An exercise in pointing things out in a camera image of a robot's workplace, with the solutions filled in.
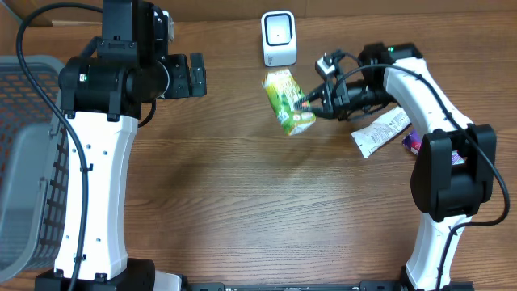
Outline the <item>red purple snack pack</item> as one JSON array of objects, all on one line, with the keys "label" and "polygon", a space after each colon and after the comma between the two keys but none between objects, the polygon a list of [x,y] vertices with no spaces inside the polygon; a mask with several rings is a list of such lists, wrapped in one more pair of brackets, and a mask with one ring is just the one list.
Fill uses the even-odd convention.
[{"label": "red purple snack pack", "polygon": [[[406,135],[402,141],[404,147],[411,153],[418,155],[421,146],[421,137],[416,130],[412,130]],[[464,164],[465,160],[458,154],[457,151],[452,151],[452,165]]]}]

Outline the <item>white tube gold cap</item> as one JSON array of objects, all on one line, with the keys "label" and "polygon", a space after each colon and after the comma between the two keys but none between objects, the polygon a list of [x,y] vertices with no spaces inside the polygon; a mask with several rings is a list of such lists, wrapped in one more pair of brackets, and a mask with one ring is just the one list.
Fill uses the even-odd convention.
[{"label": "white tube gold cap", "polygon": [[351,134],[364,158],[391,141],[410,125],[410,118],[401,107],[395,107],[374,120],[369,126]]}]

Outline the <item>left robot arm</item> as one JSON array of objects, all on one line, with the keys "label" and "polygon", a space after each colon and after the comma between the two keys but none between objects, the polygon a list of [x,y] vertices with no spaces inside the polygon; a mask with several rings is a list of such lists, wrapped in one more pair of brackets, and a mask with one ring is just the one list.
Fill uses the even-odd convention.
[{"label": "left robot arm", "polygon": [[61,70],[56,110],[69,138],[65,224],[53,269],[38,290],[170,290],[183,276],[131,259],[124,241],[128,161],[141,108],[158,99],[202,97],[200,53],[171,55],[171,17],[147,1],[106,1],[102,34]]}]

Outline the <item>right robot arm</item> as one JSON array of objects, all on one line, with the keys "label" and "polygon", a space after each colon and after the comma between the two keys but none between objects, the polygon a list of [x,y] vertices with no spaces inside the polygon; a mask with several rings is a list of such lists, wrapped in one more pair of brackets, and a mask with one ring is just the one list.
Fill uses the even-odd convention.
[{"label": "right robot arm", "polygon": [[368,44],[357,68],[344,72],[345,52],[320,58],[323,83],[293,106],[324,119],[349,120],[397,103],[421,137],[410,190],[421,213],[413,253],[396,290],[471,290],[453,282],[450,267],[464,229],[496,226],[510,212],[510,195],[495,166],[497,136],[475,125],[447,98],[412,43]]}]

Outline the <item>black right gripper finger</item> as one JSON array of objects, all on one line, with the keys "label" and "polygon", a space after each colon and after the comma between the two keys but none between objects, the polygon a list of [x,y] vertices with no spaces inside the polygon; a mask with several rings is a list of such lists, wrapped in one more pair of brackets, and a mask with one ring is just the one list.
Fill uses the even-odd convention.
[{"label": "black right gripper finger", "polygon": [[326,89],[323,86],[319,86],[316,89],[310,91],[307,95],[297,101],[298,104],[310,103],[316,100],[323,101],[325,98]]},{"label": "black right gripper finger", "polygon": [[314,108],[314,107],[302,107],[300,108],[301,112],[310,112],[314,114],[318,118],[325,118],[326,111],[323,108]]}]

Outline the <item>green drink carton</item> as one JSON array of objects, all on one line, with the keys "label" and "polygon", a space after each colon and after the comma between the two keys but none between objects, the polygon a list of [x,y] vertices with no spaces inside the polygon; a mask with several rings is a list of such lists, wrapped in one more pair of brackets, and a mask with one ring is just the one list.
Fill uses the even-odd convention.
[{"label": "green drink carton", "polygon": [[301,108],[295,107],[305,94],[289,69],[266,73],[262,84],[275,117],[287,136],[303,133],[316,122],[316,116],[305,110],[309,109],[307,102],[302,103]]}]

